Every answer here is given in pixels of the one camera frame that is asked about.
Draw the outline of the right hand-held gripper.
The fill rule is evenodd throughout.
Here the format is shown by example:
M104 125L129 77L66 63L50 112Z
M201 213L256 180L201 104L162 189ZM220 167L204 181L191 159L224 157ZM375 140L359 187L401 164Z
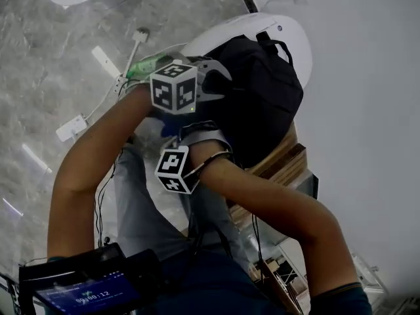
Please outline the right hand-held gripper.
M218 141L224 146L224 150L193 167L190 163L190 147L208 140ZM202 171L218 158L232 158L232 147L222 131L213 121L192 123L181 127L174 143L162 150L154 174L166 191L192 194L200 181Z

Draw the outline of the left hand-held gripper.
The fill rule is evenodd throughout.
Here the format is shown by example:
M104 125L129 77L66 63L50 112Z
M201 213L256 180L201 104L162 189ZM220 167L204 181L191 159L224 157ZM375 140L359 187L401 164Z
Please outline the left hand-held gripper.
M191 114L196 111L197 102L223 99L223 94L204 92L204 80L210 72L231 78L218 60L199 60L193 64L174 60L156 70L150 74L152 105L168 114Z

